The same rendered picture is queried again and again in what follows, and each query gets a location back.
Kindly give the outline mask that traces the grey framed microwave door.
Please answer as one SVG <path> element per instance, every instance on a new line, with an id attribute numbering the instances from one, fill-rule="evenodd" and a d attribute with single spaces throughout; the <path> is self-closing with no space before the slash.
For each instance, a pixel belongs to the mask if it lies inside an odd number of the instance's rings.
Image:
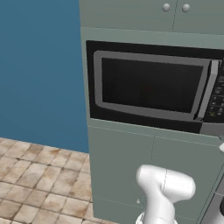
<path id="1" fill-rule="evenodd" d="M 95 103 L 132 115 L 195 121 L 212 60 L 97 51 L 94 53 Z"/>

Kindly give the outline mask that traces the grey-green tall cupboard housing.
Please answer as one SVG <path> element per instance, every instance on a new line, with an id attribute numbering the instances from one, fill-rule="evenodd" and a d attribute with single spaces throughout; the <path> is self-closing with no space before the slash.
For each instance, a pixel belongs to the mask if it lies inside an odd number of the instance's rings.
<path id="1" fill-rule="evenodd" d="M 88 40 L 224 50 L 224 35 L 175 32 L 173 30 L 173 23 L 174 19 L 170 31 L 139 31 L 139 30 L 121 30 L 121 29 L 107 29 L 107 28 L 89 28 L 89 27 L 82 27 L 80 25 L 82 65 L 83 65 L 83 75 L 84 75 L 84 85 L 86 95 L 87 133 L 90 127 L 94 127 L 107 130 L 119 130 L 138 135 L 140 134 L 147 135 L 153 138 L 151 152 L 156 137 L 162 137 L 180 141 L 188 141 L 200 144 L 205 144 L 209 142 L 216 143 L 218 140 L 220 140 L 221 145 L 219 146 L 219 149 L 224 153 L 224 135 L 209 136 L 170 129 L 152 128 L 141 125 L 104 121 L 94 119 L 90 116 L 89 97 L 88 97 L 87 51 L 86 51 L 86 42 Z M 153 165 L 151 164 L 151 153 L 150 153 L 150 162 L 145 165 Z M 222 167 L 222 173 L 220 175 L 220 179 L 216 181 L 216 184 L 217 186 L 214 188 L 213 197 L 210 200 L 210 203 L 199 224 L 224 224 L 224 165 Z M 143 207 L 141 210 L 142 213 L 146 207 L 146 198 L 144 196 L 144 192 L 141 189 L 141 187 L 139 185 L 138 187 L 143 193 Z M 117 223 L 136 224 L 138 216 L 127 219 L 124 222 L 117 222 Z"/>

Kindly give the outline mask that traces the black microwave oven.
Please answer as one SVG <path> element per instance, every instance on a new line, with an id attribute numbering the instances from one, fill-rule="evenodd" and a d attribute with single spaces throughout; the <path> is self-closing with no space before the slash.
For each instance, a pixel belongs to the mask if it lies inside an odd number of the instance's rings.
<path id="1" fill-rule="evenodd" d="M 89 109 L 92 118 L 209 136 L 224 135 L 224 50 L 88 40 L 86 42 L 86 51 Z M 204 118 L 201 121 L 192 122 L 174 121 L 142 115 L 132 115 L 98 106 L 95 103 L 94 75 L 94 53 L 97 51 L 143 53 L 218 60 L 220 62 L 218 77 L 214 83 Z"/>

